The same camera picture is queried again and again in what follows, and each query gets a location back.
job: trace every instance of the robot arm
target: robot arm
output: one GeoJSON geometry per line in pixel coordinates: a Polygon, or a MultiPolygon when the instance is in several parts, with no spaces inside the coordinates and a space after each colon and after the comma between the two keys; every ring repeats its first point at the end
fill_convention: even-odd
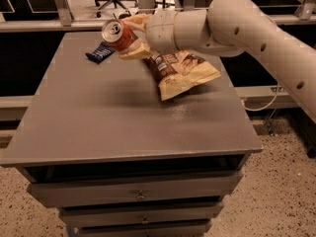
{"type": "Polygon", "coordinates": [[[146,24],[152,49],[255,57],[316,122],[316,50],[281,30],[251,0],[213,0],[208,11],[162,11],[146,24]]]}

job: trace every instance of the chip bag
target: chip bag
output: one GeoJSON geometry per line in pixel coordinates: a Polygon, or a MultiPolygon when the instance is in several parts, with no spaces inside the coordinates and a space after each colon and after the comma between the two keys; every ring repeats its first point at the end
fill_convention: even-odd
{"type": "Polygon", "coordinates": [[[144,60],[158,83],[162,101],[220,76],[209,62],[186,50],[165,55],[155,53],[144,60]]]}

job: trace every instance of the gray cabinet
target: gray cabinet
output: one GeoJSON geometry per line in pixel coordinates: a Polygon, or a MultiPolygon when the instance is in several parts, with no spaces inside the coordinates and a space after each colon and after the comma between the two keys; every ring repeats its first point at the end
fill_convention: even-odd
{"type": "Polygon", "coordinates": [[[66,34],[0,165],[80,236],[202,234],[262,151],[221,77],[161,102],[142,61],[87,60],[100,33],[66,34]]]}

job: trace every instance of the desk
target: desk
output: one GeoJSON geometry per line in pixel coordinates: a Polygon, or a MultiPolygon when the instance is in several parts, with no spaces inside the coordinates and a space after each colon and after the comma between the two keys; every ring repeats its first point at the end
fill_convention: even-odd
{"type": "Polygon", "coordinates": [[[100,65],[85,52],[101,34],[66,34],[0,165],[80,236],[204,233],[262,151],[218,57],[222,76],[161,102],[139,60],[100,65]]]}

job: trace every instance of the cable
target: cable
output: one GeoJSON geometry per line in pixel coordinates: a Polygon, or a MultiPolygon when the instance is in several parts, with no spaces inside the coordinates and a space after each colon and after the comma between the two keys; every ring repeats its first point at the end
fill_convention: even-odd
{"type": "Polygon", "coordinates": [[[277,85],[276,85],[276,94],[275,94],[275,96],[273,97],[273,99],[272,99],[267,105],[265,105],[265,106],[263,106],[263,107],[261,107],[261,108],[257,108],[257,109],[247,108],[247,107],[245,106],[245,102],[243,102],[243,105],[244,105],[245,110],[247,110],[247,111],[249,111],[249,112],[259,112],[259,111],[262,111],[262,110],[268,108],[271,104],[273,104],[273,103],[275,102],[275,100],[276,100],[276,98],[277,98],[278,89],[279,89],[279,83],[277,83],[277,85]]]}

